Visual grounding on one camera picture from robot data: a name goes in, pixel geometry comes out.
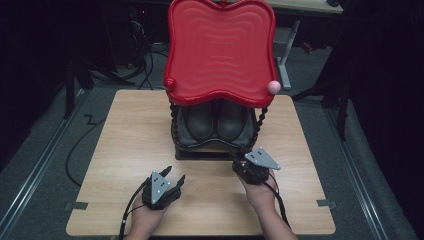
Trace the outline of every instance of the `pink ball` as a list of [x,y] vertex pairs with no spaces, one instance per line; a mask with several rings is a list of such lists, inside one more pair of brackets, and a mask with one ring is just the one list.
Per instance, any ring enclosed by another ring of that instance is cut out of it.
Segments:
[[281,89],[281,84],[278,81],[271,81],[268,83],[268,92],[271,94],[277,94]]

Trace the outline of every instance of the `person's left hand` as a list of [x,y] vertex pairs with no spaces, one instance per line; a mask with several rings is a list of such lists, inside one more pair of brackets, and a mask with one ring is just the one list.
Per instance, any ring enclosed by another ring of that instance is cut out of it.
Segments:
[[[141,194],[138,193],[133,203],[133,209],[143,205]],[[169,206],[163,210],[151,210],[147,206],[140,207],[131,212],[131,231],[125,240],[147,240],[158,228],[163,215]]]

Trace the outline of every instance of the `metal bracket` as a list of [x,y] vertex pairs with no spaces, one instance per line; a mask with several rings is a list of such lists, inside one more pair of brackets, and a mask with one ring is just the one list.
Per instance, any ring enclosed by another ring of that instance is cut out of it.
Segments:
[[337,207],[337,203],[335,201],[321,199],[317,200],[318,207],[328,207],[329,209],[334,209]]
[[152,204],[155,204],[171,186],[171,182],[162,177],[158,172],[152,172]]
[[70,211],[72,209],[86,210],[88,203],[86,202],[67,202],[63,207],[63,210]]
[[276,170],[281,169],[280,165],[278,165],[278,163],[275,162],[274,159],[272,159],[272,157],[262,147],[260,147],[258,150],[244,154],[244,157],[251,163],[261,167],[272,168]]

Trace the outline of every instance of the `person's right hand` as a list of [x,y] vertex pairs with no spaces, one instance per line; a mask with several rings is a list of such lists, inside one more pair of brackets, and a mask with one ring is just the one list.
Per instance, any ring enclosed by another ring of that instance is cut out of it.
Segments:
[[[274,171],[272,171],[272,169],[269,170],[269,174],[272,177],[275,177]],[[266,182],[275,189],[277,184],[271,176],[268,177]],[[247,184],[240,177],[239,179],[243,184],[244,189],[246,190],[247,200],[256,211],[261,211],[263,208],[275,209],[275,195],[271,189],[269,189],[264,184],[251,185]]]

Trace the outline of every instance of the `black cable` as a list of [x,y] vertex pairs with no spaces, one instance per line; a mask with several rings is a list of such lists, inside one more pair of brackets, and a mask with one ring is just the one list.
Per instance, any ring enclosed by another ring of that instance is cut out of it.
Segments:
[[281,218],[284,220],[284,222],[286,222],[287,226],[290,227],[289,220],[287,219],[287,216],[286,216],[286,209],[284,207],[283,199],[281,198],[280,194],[277,191],[275,191],[275,189],[271,187],[267,182],[263,182],[263,184],[267,186],[274,193],[275,198],[277,198],[278,205],[280,206]]
[[137,210],[137,209],[142,208],[142,207],[145,207],[145,206],[146,205],[143,204],[141,206],[135,207],[135,208],[131,209],[131,211],[129,211],[128,214],[132,213],[134,210]]
[[152,50],[152,46],[150,46],[150,49],[149,49],[149,56],[150,56],[151,67],[150,67],[149,73],[146,72],[146,77],[141,82],[140,86],[138,87],[138,90],[140,90],[143,87],[143,85],[144,85],[144,83],[146,81],[147,81],[147,83],[150,86],[150,90],[153,90],[152,84],[149,81],[149,77],[150,77],[150,75],[152,74],[152,71],[153,71],[153,54],[152,54],[152,51],[151,50]]
[[95,125],[93,125],[87,132],[84,133],[84,135],[82,135],[78,141],[74,144],[74,146],[71,148],[71,150],[68,153],[68,157],[66,158],[66,163],[65,163],[65,170],[66,170],[66,175],[68,176],[68,178],[78,187],[81,187],[81,183],[79,183],[78,181],[76,181],[71,173],[69,172],[69,159],[71,158],[72,153],[74,152],[75,148],[78,146],[78,144],[84,139],[85,136],[87,136],[91,131],[93,131],[94,128],[96,128],[97,126],[99,126],[101,123],[103,123],[104,121],[106,121],[106,118],[104,118],[103,120],[101,120],[100,122],[96,123]]
[[123,79],[123,78],[117,76],[116,74],[110,72],[109,70],[106,70],[105,68],[97,65],[94,62],[89,61],[88,59],[81,58],[80,60],[81,60],[82,64],[84,64],[84,67],[86,69],[95,69],[96,71],[103,74],[104,76],[106,76],[111,81],[117,82],[117,83],[122,84],[122,85],[134,85],[135,84],[133,82],[128,82],[126,79]]
[[276,188],[276,191],[277,191],[277,193],[280,193],[280,188],[278,187],[278,183],[277,183],[277,179],[275,179],[275,177],[274,176],[272,176],[271,174],[269,175],[272,179],[274,179],[274,182],[275,182],[275,186],[277,186]]
[[[135,77],[135,76],[137,76],[137,75],[139,75],[140,73],[142,73],[144,70],[146,69],[146,64],[145,64],[145,62],[143,62],[134,72],[132,72],[132,73],[129,73],[128,75],[125,75],[125,76],[122,76],[122,77],[119,77],[119,76],[117,76],[120,80],[122,80],[122,81],[125,81],[125,80],[128,80],[128,79],[131,79],[131,78],[133,78],[133,77]],[[108,77],[102,77],[102,76],[100,76],[100,75],[97,75],[96,73],[94,73],[93,71],[90,71],[90,74],[91,74],[91,76],[93,77],[93,78],[96,78],[96,79],[98,79],[98,80],[101,80],[101,81],[112,81],[112,79],[111,78],[108,78]]]
[[141,189],[143,189],[146,186],[146,183],[147,183],[147,179],[140,185],[140,187],[137,188],[137,190],[132,195],[130,201],[128,202],[128,205],[125,209],[124,215],[122,216],[121,228],[119,230],[119,240],[124,239],[125,225],[127,224],[128,215],[130,214],[130,212],[132,212],[133,210],[136,209],[136,208],[134,208],[131,211],[129,211],[130,208],[131,208],[131,205],[132,205],[134,199],[137,197],[137,194],[141,191]]

